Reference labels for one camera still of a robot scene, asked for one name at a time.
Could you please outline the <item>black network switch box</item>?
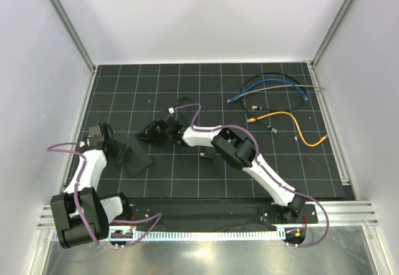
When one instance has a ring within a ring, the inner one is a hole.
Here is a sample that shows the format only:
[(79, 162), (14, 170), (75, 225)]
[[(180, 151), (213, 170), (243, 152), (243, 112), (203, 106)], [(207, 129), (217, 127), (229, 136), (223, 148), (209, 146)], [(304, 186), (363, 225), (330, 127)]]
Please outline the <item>black network switch box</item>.
[(153, 160), (139, 143), (124, 144), (122, 170), (129, 177), (136, 177), (152, 165)]

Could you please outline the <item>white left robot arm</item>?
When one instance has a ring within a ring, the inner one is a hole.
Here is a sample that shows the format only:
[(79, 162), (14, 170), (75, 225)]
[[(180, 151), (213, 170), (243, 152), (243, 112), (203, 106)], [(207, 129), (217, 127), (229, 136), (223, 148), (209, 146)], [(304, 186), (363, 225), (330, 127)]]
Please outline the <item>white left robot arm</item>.
[(89, 128), (81, 142), (72, 142), (79, 150), (62, 150), (60, 143), (49, 147), (49, 152), (71, 153), (79, 157), (79, 165), (63, 192), (54, 195), (50, 208), (62, 248), (68, 249), (108, 237), (109, 224), (125, 225), (132, 218), (127, 197), (123, 193), (101, 198), (96, 192), (100, 176), (107, 164), (122, 162), (132, 149), (113, 139), (109, 124), (100, 123)]

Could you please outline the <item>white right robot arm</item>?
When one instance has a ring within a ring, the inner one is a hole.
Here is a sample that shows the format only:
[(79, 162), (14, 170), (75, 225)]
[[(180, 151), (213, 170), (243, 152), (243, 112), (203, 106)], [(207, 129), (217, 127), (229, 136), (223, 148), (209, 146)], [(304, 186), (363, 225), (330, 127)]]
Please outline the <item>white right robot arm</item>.
[(243, 171), (256, 180), (281, 207), (281, 216), (286, 222), (295, 223), (304, 214), (305, 198), (267, 164), (259, 152), (256, 139), (242, 127), (186, 127), (175, 119), (156, 119), (139, 131), (136, 137), (152, 145), (169, 139), (181, 146), (212, 148), (231, 168)]

